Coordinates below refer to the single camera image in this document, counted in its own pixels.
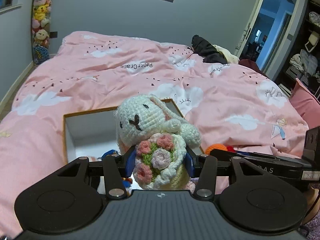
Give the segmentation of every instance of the white door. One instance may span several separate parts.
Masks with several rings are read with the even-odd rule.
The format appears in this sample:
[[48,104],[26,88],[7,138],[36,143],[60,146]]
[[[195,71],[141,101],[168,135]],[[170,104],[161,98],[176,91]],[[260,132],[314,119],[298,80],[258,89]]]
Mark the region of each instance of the white door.
[[235,51],[234,55],[236,55],[237,57],[240,57],[240,55],[244,49],[244,46],[247,43],[249,35],[250,35],[252,28],[254,26],[254,23],[256,22],[256,19],[258,17],[262,2],[263,2],[263,0],[256,0],[256,3],[254,5],[253,11],[252,11],[251,16],[249,18],[248,24],[246,25],[246,28],[244,29],[243,36],[241,37],[241,40],[239,41],[239,43],[236,46],[236,51]]

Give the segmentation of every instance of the hanging toy organizer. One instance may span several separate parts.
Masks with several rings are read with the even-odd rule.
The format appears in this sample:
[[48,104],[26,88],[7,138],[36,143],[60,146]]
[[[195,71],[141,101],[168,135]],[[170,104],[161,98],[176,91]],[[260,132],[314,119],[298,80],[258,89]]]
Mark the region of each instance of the hanging toy organizer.
[[51,6],[52,0],[32,2],[31,39],[35,65],[40,65],[49,59]]

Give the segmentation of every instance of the baseboard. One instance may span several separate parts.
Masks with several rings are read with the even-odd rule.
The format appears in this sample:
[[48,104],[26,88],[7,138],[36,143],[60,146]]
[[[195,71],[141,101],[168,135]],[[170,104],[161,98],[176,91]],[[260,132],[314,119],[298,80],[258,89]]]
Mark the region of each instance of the baseboard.
[[8,92],[5,94],[4,98],[0,102],[0,113],[4,109],[5,105],[8,103],[10,97],[14,93],[14,91],[17,89],[18,85],[21,83],[23,78],[28,74],[30,69],[33,67],[33,61],[30,62],[30,64],[25,68],[25,70],[18,76],[18,78],[15,80],[15,82],[12,84],[12,86],[9,88]]

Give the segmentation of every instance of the wooden floor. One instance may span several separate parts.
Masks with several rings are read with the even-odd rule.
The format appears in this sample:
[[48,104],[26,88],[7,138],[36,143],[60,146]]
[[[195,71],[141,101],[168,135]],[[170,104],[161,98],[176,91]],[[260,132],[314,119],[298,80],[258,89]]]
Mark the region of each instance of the wooden floor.
[[14,97],[16,96],[18,90],[20,89],[20,87],[22,86],[22,84],[26,81],[26,79],[28,78],[28,76],[35,70],[35,67],[32,67],[30,69],[30,71],[28,72],[28,74],[23,78],[23,80],[20,82],[20,84],[18,85],[17,89],[13,92],[12,96],[10,97],[9,101],[7,102],[7,104],[5,105],[3,111],[0,113],[0,122],[2,121],[2,119],[4,119],[4,117],[11,111],[11,106],[14,100]]

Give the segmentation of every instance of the pink blanket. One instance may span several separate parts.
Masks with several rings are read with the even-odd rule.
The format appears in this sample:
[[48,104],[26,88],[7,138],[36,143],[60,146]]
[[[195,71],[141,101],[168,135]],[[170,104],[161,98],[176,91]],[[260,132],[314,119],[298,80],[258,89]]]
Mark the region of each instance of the pink blanket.
[[199,128],[204,149],[222,143],[302,155],[308,126],[276,84],[241,65],[202,60],[185,45],[67,36],[57,56],[26,80],[0,124],[0,235],[21,231],[13,210],[18,194],[65,164],[63,114],[117,106],[137,94],[172,98]]

